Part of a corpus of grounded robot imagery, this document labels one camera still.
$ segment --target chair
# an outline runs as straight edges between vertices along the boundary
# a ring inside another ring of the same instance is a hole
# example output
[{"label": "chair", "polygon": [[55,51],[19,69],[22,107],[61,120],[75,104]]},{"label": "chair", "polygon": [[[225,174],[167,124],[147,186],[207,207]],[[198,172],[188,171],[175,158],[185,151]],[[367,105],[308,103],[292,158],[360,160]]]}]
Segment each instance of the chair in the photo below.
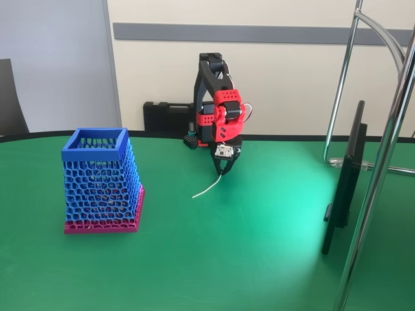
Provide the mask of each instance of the chair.
[{"label": "chair", "polygon": [[0,60],[0,135],[29,133],[14,84],[12,62]]}]

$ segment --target monitor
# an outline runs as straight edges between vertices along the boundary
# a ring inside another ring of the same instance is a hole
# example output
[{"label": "monitor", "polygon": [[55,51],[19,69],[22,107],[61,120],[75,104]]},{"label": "monitor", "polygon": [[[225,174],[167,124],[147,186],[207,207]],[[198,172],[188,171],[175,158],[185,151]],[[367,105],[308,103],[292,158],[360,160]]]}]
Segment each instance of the monitor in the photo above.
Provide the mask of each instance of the monitor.
[{"label": "monitor", "polygon": [[324,255],[329,253],[335,228],[344,228],[348,224],[350,204],[361,171],[364,143],[366,142],[367,125],[361,122],[363,109],[364,101],[361,100],[357,106],[334,199],[327,206],[324,216],[324,221],[327,222],[322,246]]}]

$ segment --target robotic arm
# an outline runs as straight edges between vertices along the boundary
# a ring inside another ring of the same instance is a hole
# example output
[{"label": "robotic arm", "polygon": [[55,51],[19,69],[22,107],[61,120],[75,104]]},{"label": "robotic arm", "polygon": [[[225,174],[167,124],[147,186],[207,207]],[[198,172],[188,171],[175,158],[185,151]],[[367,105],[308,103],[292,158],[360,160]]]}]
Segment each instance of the robotic arm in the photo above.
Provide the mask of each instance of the robotic arm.
[{"label": "robotic arm", "polygon": [[[213,102],[203,102],[206,91]],[[246,110],[234,88],[228,64],[219,53],[199,55],[192,113],[196,122],[190,122],[184,143],[191,149],[208,146],[218,175],[225,175],[241,154],[240,133]]]}]

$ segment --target blue mesh container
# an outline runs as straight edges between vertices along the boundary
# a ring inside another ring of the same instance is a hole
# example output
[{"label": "blue mesh container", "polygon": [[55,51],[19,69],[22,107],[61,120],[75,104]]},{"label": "blue mesh container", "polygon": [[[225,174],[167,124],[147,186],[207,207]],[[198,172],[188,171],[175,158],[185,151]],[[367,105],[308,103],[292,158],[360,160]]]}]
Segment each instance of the blue mesh container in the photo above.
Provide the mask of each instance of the blue mesh container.
[{"label": "blue mesh container", "polygon": [[129,220],[140,187],[126,128],[79,128],[62,149],[66,220]]}]

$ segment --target white wall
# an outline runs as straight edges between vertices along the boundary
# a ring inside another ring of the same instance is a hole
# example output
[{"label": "white wall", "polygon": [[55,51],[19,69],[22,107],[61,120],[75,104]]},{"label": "white wall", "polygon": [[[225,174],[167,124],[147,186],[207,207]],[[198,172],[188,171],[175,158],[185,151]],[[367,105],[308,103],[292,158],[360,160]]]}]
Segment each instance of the white wall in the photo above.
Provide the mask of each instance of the white wall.
[{"label": "white wall", "polygon": [[[354,0],[109,0],[110,21],[349,27]],[[221,12],[213,14],[212,9]],[[363,12],[386,28],[412,29],[415,1],[365,0]],[[254,107],[244,133],[324,135],[345,45],[113,40],[123,126],[143,129],[146,101],[191,102],[200,52],[220,52],[244,101]],[[381,135],[397,82],[386,47],[356,46],[335,134],[348,135],[359,100],[368,135]],[[401,136],[415,129],[412,99]]]}]

